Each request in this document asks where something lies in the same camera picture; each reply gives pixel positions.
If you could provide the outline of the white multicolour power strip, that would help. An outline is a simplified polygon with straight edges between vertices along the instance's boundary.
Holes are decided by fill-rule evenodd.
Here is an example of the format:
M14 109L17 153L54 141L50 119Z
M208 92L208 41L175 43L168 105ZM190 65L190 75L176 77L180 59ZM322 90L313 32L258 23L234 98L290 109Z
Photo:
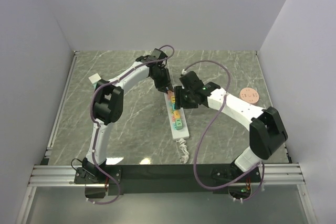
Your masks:
M172 138L174 140L179 140L181 138L188 139L190 137L190 133L187 127L183 108L175 108L175 96L174 93L170 90L168 90L167 93L164 93L164 99L167 108Z

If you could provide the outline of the round pink power socket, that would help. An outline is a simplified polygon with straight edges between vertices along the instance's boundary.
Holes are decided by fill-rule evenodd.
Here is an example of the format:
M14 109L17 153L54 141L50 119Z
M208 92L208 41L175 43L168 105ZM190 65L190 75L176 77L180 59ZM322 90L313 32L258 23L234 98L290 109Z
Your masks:
M259 101L259 93L253 88L243 88L239 93L239 98L243 101L256 104Z

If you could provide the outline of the white charger plug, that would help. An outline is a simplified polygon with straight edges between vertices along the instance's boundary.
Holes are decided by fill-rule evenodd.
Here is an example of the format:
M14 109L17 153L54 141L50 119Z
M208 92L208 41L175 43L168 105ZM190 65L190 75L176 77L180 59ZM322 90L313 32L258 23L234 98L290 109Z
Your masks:
M89 80L91 84L96 84L99 80L101 80L101 77L98 73L93 74L92 76L89 77Z

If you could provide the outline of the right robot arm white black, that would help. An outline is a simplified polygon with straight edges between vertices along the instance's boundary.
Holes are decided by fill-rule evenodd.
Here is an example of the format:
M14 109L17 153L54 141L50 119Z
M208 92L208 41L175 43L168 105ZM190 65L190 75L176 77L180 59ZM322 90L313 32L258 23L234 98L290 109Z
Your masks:
M249 131L249 146L231 163L230 175L241 182L249 169L270 156L288 139L279 112L252 105L231 95L221 86L204 84L194 71L180 77L181 86L174 88L177 108L192 109L203 105L220 111Z

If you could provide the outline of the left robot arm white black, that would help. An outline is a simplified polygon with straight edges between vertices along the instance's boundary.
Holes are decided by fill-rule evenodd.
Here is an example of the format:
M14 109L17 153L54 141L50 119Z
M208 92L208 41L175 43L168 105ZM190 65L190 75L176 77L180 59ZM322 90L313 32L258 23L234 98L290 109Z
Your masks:
M82 161L82 168L91 182L99 183L105 176L107 145L114 123L123 112L124 95L140 81L151 78L159 92L173 91L167 60L171 58L162 49L136 58L135 62L120 75L109 79L94 78L95 91L90 103L93 132L89 150Z

